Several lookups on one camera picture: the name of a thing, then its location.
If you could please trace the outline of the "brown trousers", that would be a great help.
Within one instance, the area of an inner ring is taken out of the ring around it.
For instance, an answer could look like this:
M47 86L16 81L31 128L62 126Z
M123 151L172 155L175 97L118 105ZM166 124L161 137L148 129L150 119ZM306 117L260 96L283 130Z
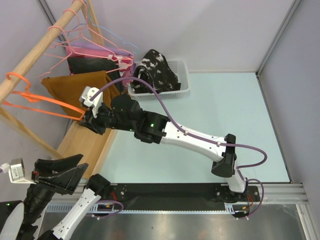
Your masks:
M85 111L86 108L80 102L80 97L85 87L101 89L111 81L112 79L105 71L96 71L68 76L46 77L42 79L41 84L53 99ZM103 102L107 107L110 107L111 100L119 96L120 93L115 84L111 85L103 91ZM83 115L65 106L61 106L61 108L69 117L78 119Z

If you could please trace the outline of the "black white patterned trousers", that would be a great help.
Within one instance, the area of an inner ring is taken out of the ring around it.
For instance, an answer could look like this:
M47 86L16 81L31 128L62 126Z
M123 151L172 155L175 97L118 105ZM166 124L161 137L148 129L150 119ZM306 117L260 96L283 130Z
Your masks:
M159 94L168 91L166 81L175 79L175 74L168 66L164 55L155 49L150 49L142 58L133 73L135 78L147 82Z

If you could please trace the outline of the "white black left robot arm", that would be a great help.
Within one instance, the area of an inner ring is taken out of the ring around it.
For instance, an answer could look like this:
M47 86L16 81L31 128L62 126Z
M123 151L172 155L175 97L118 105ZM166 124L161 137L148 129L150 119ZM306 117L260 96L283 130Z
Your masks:
M22 158L0 166L13 184L29 184L24 200L3 201L0 204L0 238L2 240L32 240L38 229L35 222L55 194L72 195L88 168L80 163L82 154L57 160L38 159L30 175L26 175ZM92 175L77 203L60 223L48 230L41 240L69 240L90 208L110 196L111 183L100 174Z

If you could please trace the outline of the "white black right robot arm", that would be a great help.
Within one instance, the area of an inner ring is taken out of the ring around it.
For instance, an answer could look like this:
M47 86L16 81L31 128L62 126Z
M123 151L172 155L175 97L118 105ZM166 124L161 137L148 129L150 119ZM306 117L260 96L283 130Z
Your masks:
M218 137L193 131L174 123L168 116L143 110L127 94L113 98L110 107L101 95L94 100L90 98L86 93L79 98L86 108L81 126L100 135L106 129L133 132L143 143L173 145L199 153L212 160L211 173L226 180L235 200L242 201L248 196L248 185L236 170L235 135Z

